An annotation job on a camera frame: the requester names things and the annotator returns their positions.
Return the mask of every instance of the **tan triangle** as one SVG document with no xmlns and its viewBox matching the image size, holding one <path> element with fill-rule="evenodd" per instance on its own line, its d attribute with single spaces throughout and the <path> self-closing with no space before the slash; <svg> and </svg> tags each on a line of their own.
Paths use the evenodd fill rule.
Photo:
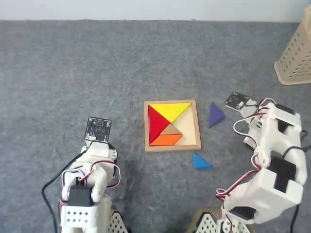
<svg viewBox="0 0 311 233">
<path fill-rule="evenodd" d="M 175 128 L 172 124 L 169 124 L 161 134 L 181 134 L 181 132 Z"/>
</svg>

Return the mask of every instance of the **yellow triangle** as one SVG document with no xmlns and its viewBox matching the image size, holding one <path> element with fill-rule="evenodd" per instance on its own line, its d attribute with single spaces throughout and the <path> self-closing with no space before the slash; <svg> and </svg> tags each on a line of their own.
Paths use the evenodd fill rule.
<svg viewBox="0 0 311 233">
<path fill-rule="evenodd" d="M 165 103 L 165 104 L 150 104 L 158 113 L 164 116 L 170 123 L 179 117 L 190 103 Z"/>
</svg>

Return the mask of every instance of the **tangram puzzle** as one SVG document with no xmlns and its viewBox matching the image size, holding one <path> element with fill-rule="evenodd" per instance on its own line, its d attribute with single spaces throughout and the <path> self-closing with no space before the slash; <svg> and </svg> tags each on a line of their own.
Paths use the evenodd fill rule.
<svg viewBox="0 0 311 233">
<path fill-rule="evenodd" d="M 147 152 L 201 149 L 195 100 L 146 101 L 144 118 Z"/>
</svg>

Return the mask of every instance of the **gray carpet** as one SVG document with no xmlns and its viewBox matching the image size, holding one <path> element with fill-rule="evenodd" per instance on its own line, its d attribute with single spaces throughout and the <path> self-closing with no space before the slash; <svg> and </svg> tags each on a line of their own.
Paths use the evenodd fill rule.
<svg viewBox="0 0 311 233">
<path fill-rule="evenodd" d="M 84 145 L 88 116 L 112 119 L 121 184 L 108 191 L 134 233 L 182 233 L 199 208 L 219 206 L 217 187 L 251 169 L 234 134 L 233 91 L 272 97 L 311 131 L 311 86 L 283 86 L 273 64 L 297 24 L 175 21 L 0 21 L 0 229 L 52 233 L 40 194 Z M 202 150 L 213 168 L 195 170 L 192 151 L 144 152 L 143 101 L 196 99 Z M 225 121 L 208 128 L 215 102 Z M 311 153 L 307 154 L 308 165 Z M 295 232 L 311 232 L 311 179 Z M 47 190 L 56 210 L 58 181 Z M 257 225 L 289 232 L 294 209 Z"/>
</svg>

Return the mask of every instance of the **wooden frame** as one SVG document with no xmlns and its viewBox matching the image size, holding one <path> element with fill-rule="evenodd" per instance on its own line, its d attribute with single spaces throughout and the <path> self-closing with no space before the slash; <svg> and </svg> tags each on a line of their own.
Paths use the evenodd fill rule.
<svg viewBox="0 0 311 233">
<path fill-rule="evenodd" d="M 150 146 L 149 143 L 149 118 L 148 105 L 150 104 L 165 104 L 165 103 L 190 103 L 189 108 L 192 110 L 195 144 L 191 145 L 174 145 L 174 146 Z M 145 101 L 144 102 L 144 123 L 145 123 L 145 150 L 146 152 L 160 152 L 160 151 L 177 151 L 177 150 L 200 150 L 201 138 L 198 114 L 195 100 L 164 100 L 164 101 Z"/>
</svg>

